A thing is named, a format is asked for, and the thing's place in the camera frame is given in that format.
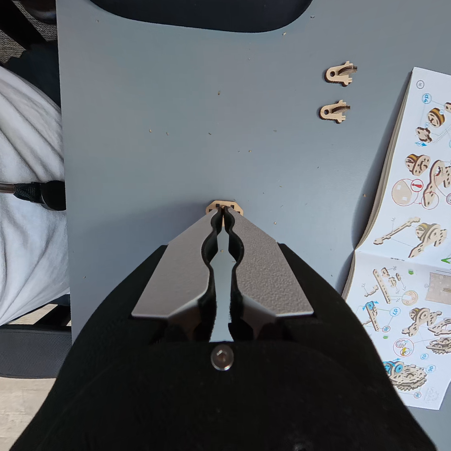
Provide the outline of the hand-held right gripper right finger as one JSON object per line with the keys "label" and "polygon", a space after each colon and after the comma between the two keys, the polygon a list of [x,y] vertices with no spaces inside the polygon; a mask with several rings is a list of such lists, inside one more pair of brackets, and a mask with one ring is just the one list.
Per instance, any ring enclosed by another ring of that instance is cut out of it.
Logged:
{"label": "hand-held right gripper right finger", "polygon": [[311,316],[313,307],[279,243],[230,206],[224,207],[224,225],[235,261],[228,324],[233,340],[256,340],[267,329],[280,335],[284,320]]}

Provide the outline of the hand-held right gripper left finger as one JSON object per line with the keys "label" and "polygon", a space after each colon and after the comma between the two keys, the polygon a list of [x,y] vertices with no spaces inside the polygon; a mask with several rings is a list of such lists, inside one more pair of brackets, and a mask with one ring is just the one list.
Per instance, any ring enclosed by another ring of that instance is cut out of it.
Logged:
{"label": "hand-held right gripper left finger", "polygon": [[217,314],[211,260],[218,252],[221,207],[166,247],[131,315],[180,327],[189,340],[209,341]]}

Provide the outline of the wooden disc part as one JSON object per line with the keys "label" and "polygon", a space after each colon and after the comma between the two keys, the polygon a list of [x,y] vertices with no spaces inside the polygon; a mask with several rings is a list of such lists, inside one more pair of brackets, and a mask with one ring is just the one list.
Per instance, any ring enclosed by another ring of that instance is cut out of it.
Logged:
{"label": "wooden disc part", "polygon": [[238,205],[236,201],[225,201],[225,200],[215,200],[212,201],[205,210],[205,214],[209,214],[212,210],[215,210],[219,207],[229,207],[231,209],[234,209],[237,213],[239,213],[241,216],[244,215],[243,209]]}

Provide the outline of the grey desk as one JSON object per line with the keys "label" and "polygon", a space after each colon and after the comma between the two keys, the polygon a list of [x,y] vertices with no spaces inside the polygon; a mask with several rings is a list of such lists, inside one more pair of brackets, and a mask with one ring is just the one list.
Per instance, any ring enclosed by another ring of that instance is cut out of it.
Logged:
{"label": "grey desk", "polygon": [[[340,294],[413,67],[450,74],[450,1],[313,1],[263,34],[58,1],[72,336],[160,245],[235,199]],[[343,87],[324,73],[350,61]],[[351,106],[341,124],[324,105]]]}

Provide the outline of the assembly instruction booklet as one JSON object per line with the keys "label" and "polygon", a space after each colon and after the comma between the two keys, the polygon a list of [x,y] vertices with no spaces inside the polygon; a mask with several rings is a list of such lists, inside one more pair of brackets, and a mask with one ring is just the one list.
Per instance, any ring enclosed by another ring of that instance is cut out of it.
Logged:
{"label": "assembly instruction booklet", "polygon": [[407,406],[451,378],[451,77],[415,67],[343,297]]}

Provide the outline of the white t-shirt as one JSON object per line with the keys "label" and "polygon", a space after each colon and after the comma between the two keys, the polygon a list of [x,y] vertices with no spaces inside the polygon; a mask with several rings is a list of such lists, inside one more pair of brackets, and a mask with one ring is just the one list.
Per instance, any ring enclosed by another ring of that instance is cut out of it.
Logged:
{"label": "white t-shirt", "polygon": [[[0,180],[64,180],[61,110],[0,69]],[[70,293],[66,213],[0,196],[0,324]]]}

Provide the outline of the dark mesh chair seat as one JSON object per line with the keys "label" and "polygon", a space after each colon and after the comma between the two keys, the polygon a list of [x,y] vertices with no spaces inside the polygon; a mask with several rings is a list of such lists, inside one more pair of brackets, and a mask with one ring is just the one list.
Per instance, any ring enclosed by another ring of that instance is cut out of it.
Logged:
{"label": "dark mesh chair seat", "polygon": [[54,379],[71,346],[70,326],[3,325],[0,328],[0,376]]}

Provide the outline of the small wooden hook piece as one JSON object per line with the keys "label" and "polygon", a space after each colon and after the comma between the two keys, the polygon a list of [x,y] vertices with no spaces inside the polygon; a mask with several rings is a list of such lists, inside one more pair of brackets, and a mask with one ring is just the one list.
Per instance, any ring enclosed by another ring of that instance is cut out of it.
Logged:
{"label": "small wooden hook piece", "polygon": [[322,106],[319,110],[319,117],[325,121],[334,121],[341,124],[346,120],[347,111],[350,109],[351,106],[341,99],[334,104]]}
{"label": "small wooden hook piece", "polygon": [[343,87],[349,86],[352,81],[352,74],[358,70],[357,66],[346,61],[345,63],[337,66],[330,67],[324,73],[324,79],[329,83],[338,83]]}

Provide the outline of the grey woven fabric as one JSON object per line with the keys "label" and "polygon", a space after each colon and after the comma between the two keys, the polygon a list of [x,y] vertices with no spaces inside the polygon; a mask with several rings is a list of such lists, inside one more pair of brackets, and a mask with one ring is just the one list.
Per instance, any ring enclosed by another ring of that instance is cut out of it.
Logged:
{"label": "grey woven fabric", "polygon": [[0,19],[1,64],[32,44],[57,40],[55,1],[1,1]]}

